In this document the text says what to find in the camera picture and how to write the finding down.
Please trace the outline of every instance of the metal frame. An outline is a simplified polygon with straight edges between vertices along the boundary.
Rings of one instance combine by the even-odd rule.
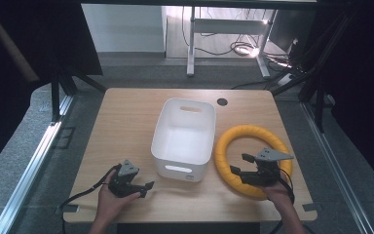
[[[317,10],[341,9],[351,5],[355,0],[317,1],[317,0],[68,0],[88,4],[152,5],[152,6],[195,6],[220,8],[253,8],[277,10]]]
[[[352,212],[356,225],[362,234],[374,233],[374,230],[369,222],[367,214],[362,207],[362,204],[357,199],[354,190],[351,188],[351,185],[348,182],[341,166],[338,163],[338,160],[335,157],[335,154],[332,148],[329,145],[329,142],[326,139],[324,133],[318,128],[315,115],[311,108],[306,103],[301,103],[301,108],[305,117],[307,118],[309,125],[314,132],[315,138],[318,141],[320,150],[322,151],[324,158],[329,165],[329,169],[333,174],[333,177],[336,180],[336,183],[341,190],[345,202],[347,203],[349,209]]]
[[[251,34],[261,36],[259,54],[256,56],[256,60],[263,78],[269,79],[270,72],[263,59],[263,51],[269,38],[276,12],[277,10],[273,10],[267,23],[262,20],[196,19],[195,7],[192,7],[190,17],[190,45],[187,53],[187,75],[194,76],[195,33]]]
[[[20,207],[32,186],[39,169],[45,161],[47,153],[59,132],[62,121],[71,106],[73,97],[67,96],[59,106],[59,118],[55,123],[51,123],[41,139],[35,153],[26,167],[17,187],[9,199],[4,211],[0,215],[0,233],[8,233],[19,213]]]

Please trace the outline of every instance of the white plastic basket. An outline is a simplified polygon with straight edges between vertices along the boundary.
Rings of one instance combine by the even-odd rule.
[[[160,176],[200,181],[211,157],[215,108],[190,99],[168,99],[151,145]]]

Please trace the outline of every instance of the table leg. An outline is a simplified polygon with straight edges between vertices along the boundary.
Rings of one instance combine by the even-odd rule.
[[[194,49],[194,25],[195,24],[195,7],[191,7],[191,17],[190,17],[190,45],[188,48],[188,55],[187,55],[187,75],[193,76],[194,75],[194,56],[195,56],[195,49]]]
[[[272,15],[270,16],[269,20],[267,21],[267,25],[265,27],[265,31],[262,35],[263,40],[261,40],[260,43],[260,51],[259,55],[257,55],[257,63],[259,64],[260,71],[262,72],[262,76],[264,79],[270,79],[270,73],[269,70],[267,69],[267,66],[263,60],[263,53],[264,53],[264,48],[267,43],[267,39],[269,38],[270,31],[272,30],[272,25],[273,25],[273,20],[275,20],[277,10],[273,10]]]

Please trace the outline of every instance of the white wall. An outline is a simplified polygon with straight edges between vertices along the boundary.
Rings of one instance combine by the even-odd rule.
[[[97,52],[164,52],[162,6],[82,4]]]

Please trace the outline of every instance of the aluminum rail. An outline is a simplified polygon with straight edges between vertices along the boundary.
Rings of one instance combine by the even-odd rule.
[[[345,202],[347,203],[348,208],[350,209],[354,217],[354,220],[360,233],[374,233],[374,230],[367,217],[367,214],[363,209],[362,204],[357,199],[354,190],[351,188],[348,179],[345,177],[345,174],[343,173],[343,170],[339,165],[338,160],[336,159],[335,154],[333,153],[333,150],[329,145],[329,142],[327,141],[325,135],[320,132],[317,125],[315,124],[314,113],[312,112],[310,107],[307,106],[306,103],[301,102],[301,107],[305,114],[305,117],[308,119],[308,122],[315,134],[315,138],[319,143],[320,149],[324,155],[327,164],[329,165],[330,171],[332,172],[336,180],[336,183],[338,184],[339,189],[342,192]]]
[[[73,97],[65,97],[59,105],[59,121],[51,124],[45,131],[35,153],[33,154],[28,166],[26,167],[17,187],[11,195],[4,211],[0,215],[0,233],[8,233],[19,213],[25,197],[32,186],[39,169],[45,161],[47,153],[59,132],[62,121],[71,106]]]

